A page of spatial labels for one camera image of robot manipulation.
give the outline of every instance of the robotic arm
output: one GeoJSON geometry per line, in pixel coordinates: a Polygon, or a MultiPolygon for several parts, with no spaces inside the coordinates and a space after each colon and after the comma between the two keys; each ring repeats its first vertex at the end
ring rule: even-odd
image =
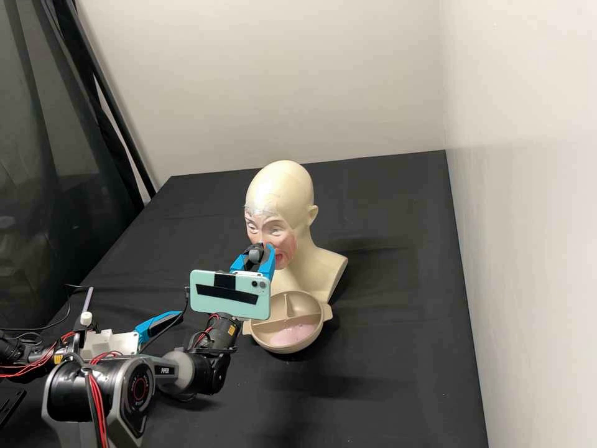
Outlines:
{"type": "Polygon", "coordinates": [[[233,316],[218,314],[206,330],[193,335],[186,350],[162,357],[105,357],[92,365],[76,359],[62,362],[47,378],[42,417],[63,448],[103,447],[102,434],[94,431],[95,419],[105,421],[107,446],[138,448],[156,389],[184,400],[222,389],[240,328],[233,316]],[[103,418],[91,412],[86,375],[93,375],[99,386],[103,418]]]}
{"type": "Polygon", "coordinates": [[[30,347],[11,343],[0,334],[0,362],[4,365],[0,375],[2,368],[23,366],[23,375],[6,377],[30,382],[50,372],[42,417],[57,432],[63,448],[139,448],[156,389],[184,401],[222,389],[236,351],[241,319],[269,316],[274,269],[273,246],[258,244],[241,253],[227,273],[193,271],[187,303],[190,300],[195,311],[221,311],[210,315],[205,330],[195,333],[186,348],[176,348],[162,357],[146,355],[138,348],[180,323],[184,311],[151,318],[129,334],[112,335],[107,330],[109,334],[102,339],[101,334],[88,332],[91,317],[85,313],[91,291],[80,321],[69,333],[73,337],[70,343],[65,335],[48,347],[30,347]],[[133,340],[134,349],[111,356],[116,352],[104,350],[97,355],[97,349],[90,348],[97,342],[98,347],[104,343],[113,350],[110,344],[118,336],[126,336],[127,348],[133,340]]]}

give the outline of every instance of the pink food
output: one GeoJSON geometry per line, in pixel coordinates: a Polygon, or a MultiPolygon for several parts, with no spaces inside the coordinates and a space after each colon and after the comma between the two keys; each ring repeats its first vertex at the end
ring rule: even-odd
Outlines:
{"type": "Polygon", "coordinates": [[[290,327],[284,328],[274,334],[269,343],[279,347],[283,345],[294,344],[311,336],[316,328],[317,325],[315,324],[291,325],[290,327]]]}

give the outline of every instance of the mannequin bald head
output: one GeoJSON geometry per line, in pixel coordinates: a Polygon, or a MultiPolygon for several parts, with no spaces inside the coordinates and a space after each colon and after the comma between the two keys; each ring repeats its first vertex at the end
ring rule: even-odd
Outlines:
{"type": "Polygon", "coordinates": [[[311,176],[296,162],[277,161],[265,166],[247,189],[247,235],[252,243],[274,245],[276,269],[284,269],[299,246],[312,244],[309,226],[317,212],[311,176]]]}

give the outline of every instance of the white knob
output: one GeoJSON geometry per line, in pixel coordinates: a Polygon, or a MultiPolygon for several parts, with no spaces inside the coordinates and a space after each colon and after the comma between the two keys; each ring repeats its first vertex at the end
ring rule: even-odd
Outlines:
{"type": "Polygon", "coordinates": [[[81,313],[81,325],[84,327],[89,327],[91,325],[91,318],[93,317],[93,314],[91,314],[89,311],[83,311],[81,313]]]}

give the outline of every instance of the black table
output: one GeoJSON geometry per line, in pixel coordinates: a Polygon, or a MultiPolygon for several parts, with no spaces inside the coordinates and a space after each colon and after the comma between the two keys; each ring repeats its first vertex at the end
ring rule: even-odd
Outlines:
{"type": "MultiPolygon", "coordinates": [[[[486,447],[445,153],[306,167],[320,207],[313,239],[349,260],[333,320],[293,355],[240,336],[219,394],[187,404],[156,396],[144,447],[486,447]]],[[[162,187],[86,279],[102,328],[130,331],[180,309],[192,269],[229,266],[248,243],[242,206],[256,171],[162,187]]],[[[48,336],[71,329],[83,298],[48,336]]],[[[187,312],[149,353],[183,345],[205,321],[187,312]]],[[[27,386],[2,446],[58,446],[40,418],[43,384],[27,386]]]]}

